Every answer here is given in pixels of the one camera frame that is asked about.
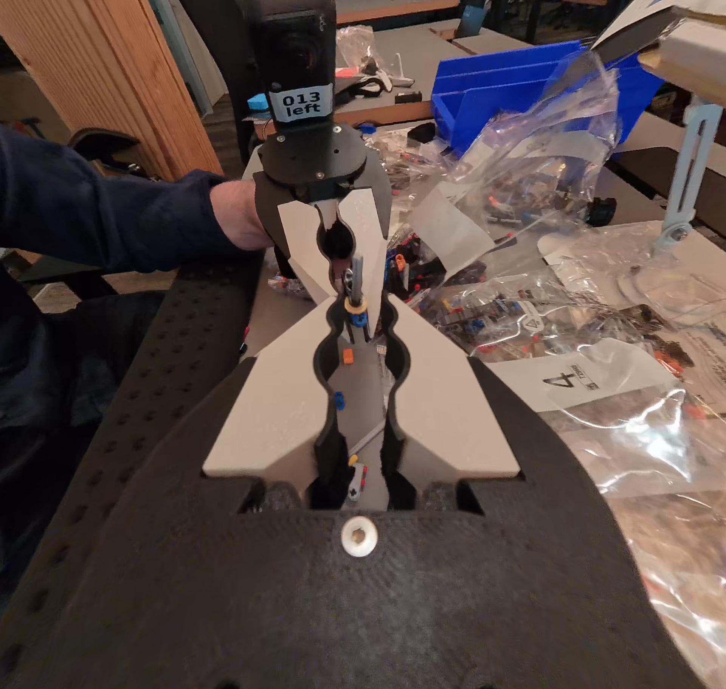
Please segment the black handled scissors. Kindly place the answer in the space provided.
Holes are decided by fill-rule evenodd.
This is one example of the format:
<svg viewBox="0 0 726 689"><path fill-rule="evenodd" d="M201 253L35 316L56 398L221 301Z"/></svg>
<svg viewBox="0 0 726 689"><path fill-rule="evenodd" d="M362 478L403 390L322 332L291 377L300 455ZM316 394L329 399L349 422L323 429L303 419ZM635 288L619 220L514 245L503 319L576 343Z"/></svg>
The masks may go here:
<svg viewBox="0 0 726 689"><path fill-rule="evenodd" d="M394 88L411 88L412 78L392 78L385 73L377 75L357 74L350 77L336 77L334 82L334 106L342 107L355 99L373 99L391 93Z"/></svg>

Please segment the long thin grey axle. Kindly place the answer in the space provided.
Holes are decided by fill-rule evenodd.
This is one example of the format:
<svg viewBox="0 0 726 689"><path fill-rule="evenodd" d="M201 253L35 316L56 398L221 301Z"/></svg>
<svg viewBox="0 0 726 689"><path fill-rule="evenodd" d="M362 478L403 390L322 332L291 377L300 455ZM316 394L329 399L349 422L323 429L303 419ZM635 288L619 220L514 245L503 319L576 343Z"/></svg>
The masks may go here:
<svg viewBox="0 0 726 689"><path fill-rule="evenodd" d="M372 430L370 430L362 438L360 438L357 442L355 442L354 444L350 444L348 446L349 456L357 454L363 448L365 448L372 440L376 439L377 436L383 432L383 430L385 428L385 424L386 424L385 421L381 421Z"/></svg>

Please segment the black lego gear frame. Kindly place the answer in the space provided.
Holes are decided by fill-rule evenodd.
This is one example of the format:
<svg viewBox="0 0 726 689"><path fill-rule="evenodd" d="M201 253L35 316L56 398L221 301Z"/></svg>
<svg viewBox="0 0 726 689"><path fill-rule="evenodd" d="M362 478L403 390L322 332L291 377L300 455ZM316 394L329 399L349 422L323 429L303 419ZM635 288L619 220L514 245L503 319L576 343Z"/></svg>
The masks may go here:
<svg viewBox="0 0 726 689"><path fill-rule="evenodd" d="M363 255L354 255L341 279L343 305L347 313L349 339L352 343L358 337L365 343L370 343L372 340L364 275L365 259Z"/></svg>

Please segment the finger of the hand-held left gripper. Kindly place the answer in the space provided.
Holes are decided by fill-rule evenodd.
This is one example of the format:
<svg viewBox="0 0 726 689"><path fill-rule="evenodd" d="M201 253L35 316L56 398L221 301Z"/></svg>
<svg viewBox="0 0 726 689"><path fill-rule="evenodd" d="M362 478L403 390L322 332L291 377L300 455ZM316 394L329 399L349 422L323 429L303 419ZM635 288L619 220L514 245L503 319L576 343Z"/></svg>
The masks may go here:
<svg viewBox="0 0 726 689"><path fill-rule="evenodd" d="M324 222L317 206L293 200L278 206L288 262L317 305L337 298L331 259L324 253Z"/></svg>
<svg viewBox="0 0 726 689"><path fill-rule="evenodd" d="M362 256L362 294L368 310L379 311L386 273L386 247L372 190L355 189L338 205L340 221L351 232L355 256Z"/></svg>

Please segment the wooden book stand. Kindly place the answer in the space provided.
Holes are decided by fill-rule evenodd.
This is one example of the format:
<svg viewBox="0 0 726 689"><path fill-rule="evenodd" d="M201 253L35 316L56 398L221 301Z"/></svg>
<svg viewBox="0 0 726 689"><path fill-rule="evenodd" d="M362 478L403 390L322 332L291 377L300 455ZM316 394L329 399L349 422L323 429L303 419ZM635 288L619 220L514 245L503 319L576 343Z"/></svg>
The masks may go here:
<svg viewBox="0 0 726 689"><path fill-rule="evenodd" d="M680 326L695 326L724 311L724 287L691 271L675 255L693 232L696 200L709 151L724 111L724 17L686 17L661 37L658 47L639 56L647 70L663 74L692 92L685 135L676 159L661 232L642 263L631 267L625 293L645 302Z"/></svg>

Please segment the person's left forearm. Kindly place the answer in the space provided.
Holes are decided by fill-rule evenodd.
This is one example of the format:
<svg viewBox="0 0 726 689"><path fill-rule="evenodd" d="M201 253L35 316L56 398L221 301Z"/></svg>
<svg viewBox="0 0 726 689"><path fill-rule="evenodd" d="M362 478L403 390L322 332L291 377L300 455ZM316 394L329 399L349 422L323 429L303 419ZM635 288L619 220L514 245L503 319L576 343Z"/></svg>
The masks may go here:
<svg viewBox="0 0 726 689"><path fill-rule="evenodd" d="M68 147L2 126L1 245L108 271L169 271L237 256L214 214L222 177L105 177Z"/></svg>

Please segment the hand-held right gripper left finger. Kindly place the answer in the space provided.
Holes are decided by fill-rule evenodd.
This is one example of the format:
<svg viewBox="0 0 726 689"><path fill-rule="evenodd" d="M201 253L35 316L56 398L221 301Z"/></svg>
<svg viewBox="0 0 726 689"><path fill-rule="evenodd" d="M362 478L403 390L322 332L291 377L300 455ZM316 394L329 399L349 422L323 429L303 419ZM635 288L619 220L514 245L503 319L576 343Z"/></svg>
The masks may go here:
<svg viewBox="0 0 726 689"><path fill-rule="evenodd" d="M208 477L322 484L343 468L330 378L340 365L343 297L328 298L256 357L203 464Z"/></svg>

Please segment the black dimpled mat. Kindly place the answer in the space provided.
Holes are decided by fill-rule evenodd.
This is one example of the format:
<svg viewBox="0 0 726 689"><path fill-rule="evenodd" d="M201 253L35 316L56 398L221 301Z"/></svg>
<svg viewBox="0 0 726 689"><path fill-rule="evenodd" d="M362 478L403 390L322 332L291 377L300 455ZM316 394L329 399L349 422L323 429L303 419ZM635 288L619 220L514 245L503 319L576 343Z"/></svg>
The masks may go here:
<svg viewBox="0 0 726 689"><path fill-rule="evenodd" d="M262 256L178 273L2 617L1 687L21 687L124 490L236 366Z"/></svg>

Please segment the person's left hand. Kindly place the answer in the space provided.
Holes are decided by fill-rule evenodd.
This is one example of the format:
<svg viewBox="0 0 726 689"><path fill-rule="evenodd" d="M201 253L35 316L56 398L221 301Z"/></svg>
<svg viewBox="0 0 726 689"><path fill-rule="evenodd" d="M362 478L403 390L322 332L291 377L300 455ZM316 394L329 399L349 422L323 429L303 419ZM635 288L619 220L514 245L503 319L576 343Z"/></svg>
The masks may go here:
<svg viewBox="0 0 726 689"><path fill-rule="evenodd" d="M262 226L256 210L256 186L250 180L234 180L215 185L211 205L218 225L240 250L272 248L274 243Z"/></svg>

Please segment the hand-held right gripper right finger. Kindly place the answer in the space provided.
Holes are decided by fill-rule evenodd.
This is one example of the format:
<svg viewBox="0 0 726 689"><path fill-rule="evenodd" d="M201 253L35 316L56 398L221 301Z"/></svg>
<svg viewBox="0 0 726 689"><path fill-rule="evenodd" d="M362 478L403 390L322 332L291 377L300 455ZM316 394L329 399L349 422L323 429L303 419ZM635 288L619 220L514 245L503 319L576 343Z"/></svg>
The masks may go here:
<svg viewBox="0 0 726 689"><path fill-rule="evenodd" d="M520 465L471 360L395 295L385 295L385 476L513 478Z"/></svg>

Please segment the small opened clear bag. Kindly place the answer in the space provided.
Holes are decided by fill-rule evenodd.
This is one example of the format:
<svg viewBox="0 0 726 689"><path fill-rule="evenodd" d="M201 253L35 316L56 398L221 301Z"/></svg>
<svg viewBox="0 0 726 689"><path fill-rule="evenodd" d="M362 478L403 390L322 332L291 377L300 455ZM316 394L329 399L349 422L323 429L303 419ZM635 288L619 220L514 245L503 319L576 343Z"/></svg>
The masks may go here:
<svg viewBox="0 0 726 689"><path fill-rule="evenodd" d="M270 289L278 293L306 301L312 300L311 295L299 278L286 277L282 274L282 272L277 272L274 276L268 278L267 285Z"/></svg>

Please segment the blue divided plastic bin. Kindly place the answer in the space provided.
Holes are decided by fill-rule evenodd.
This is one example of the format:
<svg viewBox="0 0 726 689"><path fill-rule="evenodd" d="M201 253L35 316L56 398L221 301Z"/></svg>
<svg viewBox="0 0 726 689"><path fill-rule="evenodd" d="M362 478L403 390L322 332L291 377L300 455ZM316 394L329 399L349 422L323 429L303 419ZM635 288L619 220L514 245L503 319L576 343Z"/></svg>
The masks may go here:
<svg viewBox="0 0 726 689"><path fill-rule="evenodd" d="M489 120L502 112L527 111L549 80L584 50L579 40L570 40L441 61L431 96L441 137L457 156L464 155ZM616 69L622 144L664 81L646 71L635 54Z"/></svg>

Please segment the black office chair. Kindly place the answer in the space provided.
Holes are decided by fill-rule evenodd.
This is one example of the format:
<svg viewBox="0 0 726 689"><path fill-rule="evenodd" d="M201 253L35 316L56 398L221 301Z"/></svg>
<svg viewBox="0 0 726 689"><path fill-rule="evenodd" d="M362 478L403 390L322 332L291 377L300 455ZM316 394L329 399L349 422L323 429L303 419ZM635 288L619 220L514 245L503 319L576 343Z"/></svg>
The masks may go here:
<svg viewBox="0 0 726 689"><path fill-rule="evenodd" d="M261 92L261 79L241 0L170 3L177 7L179 24L211 103L217 103L226 90L231 116L227 137L234 136L241 165L247 166L250 142L256 138L248 101Z"/></svg>

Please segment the long wooden background table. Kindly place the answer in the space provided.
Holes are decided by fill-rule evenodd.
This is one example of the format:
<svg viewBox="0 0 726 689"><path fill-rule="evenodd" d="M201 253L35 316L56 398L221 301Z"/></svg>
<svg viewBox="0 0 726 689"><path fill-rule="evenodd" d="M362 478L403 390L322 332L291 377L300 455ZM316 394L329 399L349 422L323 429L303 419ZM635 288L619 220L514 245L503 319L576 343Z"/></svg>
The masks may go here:
<svg viewBox="0 0 726 689"><path fill-rule="evenodd" d="M413 14L450 11L459 0L337 0L338 26L391 19Z"/></svg>

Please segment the small clear plastic bag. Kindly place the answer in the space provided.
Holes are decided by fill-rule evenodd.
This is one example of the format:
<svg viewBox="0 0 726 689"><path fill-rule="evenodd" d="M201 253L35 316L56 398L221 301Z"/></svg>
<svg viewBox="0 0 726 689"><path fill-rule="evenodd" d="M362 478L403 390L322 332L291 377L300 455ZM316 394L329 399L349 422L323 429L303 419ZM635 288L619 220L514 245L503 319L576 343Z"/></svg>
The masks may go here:
<svg viewBox="0 0 726 689"><path fill-rule="evenodd" d="M347 67L358 73L373 76L379 70L380 56L375 45L375 33L368 25L350 25L336 32L337 52Z"/></svg>

